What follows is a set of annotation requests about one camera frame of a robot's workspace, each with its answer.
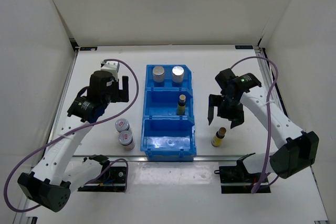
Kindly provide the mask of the red-label jar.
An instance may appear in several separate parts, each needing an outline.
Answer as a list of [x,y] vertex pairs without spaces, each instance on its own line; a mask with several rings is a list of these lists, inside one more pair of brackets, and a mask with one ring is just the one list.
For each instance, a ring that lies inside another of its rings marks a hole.
[[123,131],[128,131],[130,130],[130,124],[129,124],[129,121],[127,119],[118,119],[116,122],[115,122],[115,129],[120,133],[120,132],[123,132]]
[[130,151],[135,147],[135,141],[133,140],[133,135],[130,131],[122,131],[119,133],[119,143],[127,151]]

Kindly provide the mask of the yellow sauce bottle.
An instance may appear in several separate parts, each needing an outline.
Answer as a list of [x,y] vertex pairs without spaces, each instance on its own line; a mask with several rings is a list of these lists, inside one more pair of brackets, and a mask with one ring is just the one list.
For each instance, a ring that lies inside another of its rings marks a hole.
[[179,101],[177,104],[176,114],[179,116],[183,116],[185,114],[185,107],[186,107],[186,95],[181,94],[179,96]]
[[211,144],[214,147],[219,147],[223,141],[223,138],[225,137],[226,134],[226,128],[221,127],[214,135],[214,137],[211,140]]

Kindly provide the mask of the silver-lid pepper shaker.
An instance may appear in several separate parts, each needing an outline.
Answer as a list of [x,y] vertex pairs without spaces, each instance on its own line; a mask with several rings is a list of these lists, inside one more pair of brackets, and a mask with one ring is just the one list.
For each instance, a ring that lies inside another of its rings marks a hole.
[[164,86],[165,69],[162,66],[155,66],[152,70],[152,75],[156,87]]

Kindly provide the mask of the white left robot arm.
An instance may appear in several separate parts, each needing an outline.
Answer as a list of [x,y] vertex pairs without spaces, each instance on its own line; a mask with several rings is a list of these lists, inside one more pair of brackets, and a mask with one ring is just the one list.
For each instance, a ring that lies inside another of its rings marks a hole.
[[93,128],[110,103],[129,101],[129,78],[116,80],[112,73],[97,70],[89,85],[76,95],[63,127],[60,140],[51,144],[41,161],[30,173],[21,173],[17,182],[26,197],[39,205],[59,212],[70,194],[85,184],[109,180],[110,161],[103,155],[85,158],[78,168],[66,168],[83,138]]

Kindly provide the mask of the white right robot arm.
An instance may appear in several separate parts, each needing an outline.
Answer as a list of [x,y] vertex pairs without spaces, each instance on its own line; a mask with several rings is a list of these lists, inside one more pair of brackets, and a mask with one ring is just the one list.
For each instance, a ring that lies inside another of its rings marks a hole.
[[208,122],[215,116],[228,119],[231,128],[244,122],[244,108],[248,108],[268,131],[277,151],[263,155],[252,154],[241,159],[236,177],[247,182],[265,167],[286,179],[315,163],[319,138],[315,132],[306,133],[295,125],[275,104],[267,102],[266,89],[252,74],[235,75],[231,69],[221,71],[216,77],[221,88],[219,95],[208,97]]

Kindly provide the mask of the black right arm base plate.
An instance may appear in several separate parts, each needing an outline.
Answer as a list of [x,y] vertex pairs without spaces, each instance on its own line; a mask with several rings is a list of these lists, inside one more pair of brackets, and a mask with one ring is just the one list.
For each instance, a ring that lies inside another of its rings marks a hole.
[[222,194],[251,194],[261,177],[261,173],[242,172],[235,162],[219,162],[214,174],[220,180]]

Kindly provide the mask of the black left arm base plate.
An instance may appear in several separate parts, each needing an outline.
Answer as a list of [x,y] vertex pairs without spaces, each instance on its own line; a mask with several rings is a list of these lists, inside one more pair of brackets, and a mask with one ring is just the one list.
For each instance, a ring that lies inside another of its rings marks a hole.
[[127,164],[112,165],[108,171],[101,176],[97,182],[84,185],[78,189],[79,192],[96,193],[124,193],[127,189],[128,166]]

